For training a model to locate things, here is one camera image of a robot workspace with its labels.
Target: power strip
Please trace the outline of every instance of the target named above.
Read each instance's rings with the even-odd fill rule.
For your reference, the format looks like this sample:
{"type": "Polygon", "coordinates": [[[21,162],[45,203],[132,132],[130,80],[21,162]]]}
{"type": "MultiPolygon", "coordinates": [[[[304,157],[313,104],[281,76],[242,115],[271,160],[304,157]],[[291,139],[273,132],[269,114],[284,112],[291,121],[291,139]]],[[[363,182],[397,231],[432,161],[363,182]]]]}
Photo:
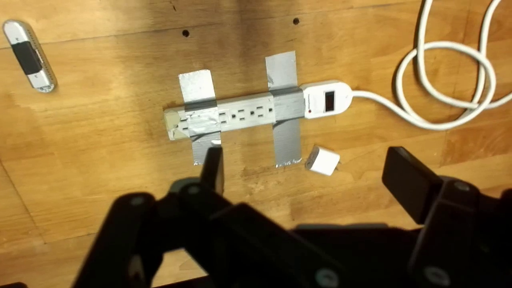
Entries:
{"type": "MultiPolygon", "coordinates": [[[[352,90],[340,81],[325,81],[302,85],[304,117],[313,119],[340,114],[352,102],[352,90]]],[[[276,123],[274,96],[270,92],[218,100],[221,132],[276,123]]],[[[189,138],[185,107],[164,112],[170,140],[189,138]]]]}

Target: power cord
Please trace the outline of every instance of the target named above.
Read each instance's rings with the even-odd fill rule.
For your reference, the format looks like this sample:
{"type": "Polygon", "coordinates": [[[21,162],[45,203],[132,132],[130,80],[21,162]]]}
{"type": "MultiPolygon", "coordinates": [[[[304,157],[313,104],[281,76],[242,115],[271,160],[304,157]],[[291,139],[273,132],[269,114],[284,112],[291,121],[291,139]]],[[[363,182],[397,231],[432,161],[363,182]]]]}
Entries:
{"type": "Polygon", "coordinates": [[[398,70],[396,73],[395,78],[395,88],[396,88],[396,96],[398,99],[398,102],[400,103],[401,107],[394,104],[393,102],[387,100],[386,98],[372,93],[368,91],[353,91],[353,97],[361,97],[361,98],[367,98],[374,101],[377,101],[381,103],[382,105],[388,107],[393,112],[398,114],[400,117],[408,121],[409,123],[416,125],[418,127],[429,129],[429,130],[448,130],[457,126],[460,126],[464,123],[467,123],[468,121],[471,121],[473,118],[475,118],[478,114],[480,114],[485,109],[492,109],[499,107],[508,101],[512,99],[512,93],[508,94],[507,96],[501,98],[500,100],[492,102],[492,98],[494,96],[494,93],[496,91],[496,73],[494,71],[493,65],[490,63],[489,59],[486,57],[487,52],[487,39],[489,37],[489,28],[490,28],[490,22],[493,18],[494,11],[496,10],[496,7],[498,4],[500,4],[501,0],[493,0],[491,4],[489,5],[485,16],[483,18],[482,22],[482,28],[480,31],[480,44],[479,44],[479,50],[473,49],[469,46],[463,45],[461,43],[457,42],[451,42],[451,41],[435,41],[435,42],[429,42],[425,43],[425,32],[426,32],[426,24],[427,20],[429,18],[430,9],[432,7],[433,0],[425,0],[423,2],[422,12],[419,18],[419,25],[418,25],[418,42],[417,42],[417,48],[409,52],[407,56],[402,60],[400,65],[398,66],[398,70]],[[437,91],[432,84],[430,83],[429,79],[426,76],[425,71],[425,50],[428,49],[451,49],[455,50],[461,53],[464,53],[468,56],[471,56],[476,61],[479,62],[480,67],[478,69],[478,81],[477,81],[477,87],[475,91],[475,95],[473,96],[473,99],[471,102],[467,101],[461,101],[457,100],[451,97],[448,97],[441,92],[437,91]],[[409,64],[411,60],[416,57],[417,62],[417,68],[418,68],[418,74],[419,74],[419,81],[423,85],[423,87],[436,99],[439,101],[442,101],[448,105],[459,107],[459,108],[465,108],[467,109],[465,113],[463,113],[459,118],[457,118],[455,121],[446,122],[446,123],[430,123],[427,120],[421,118],[414,110],[411,108],[409,103],[406,100],[406,97],[403,93],[403,73],[409,64]],[[487,80],[489,83],[488,91],[481,103],[478,103],[480,100],[484,86],[485,86],[485,77],[487,76],[487,80]]]}

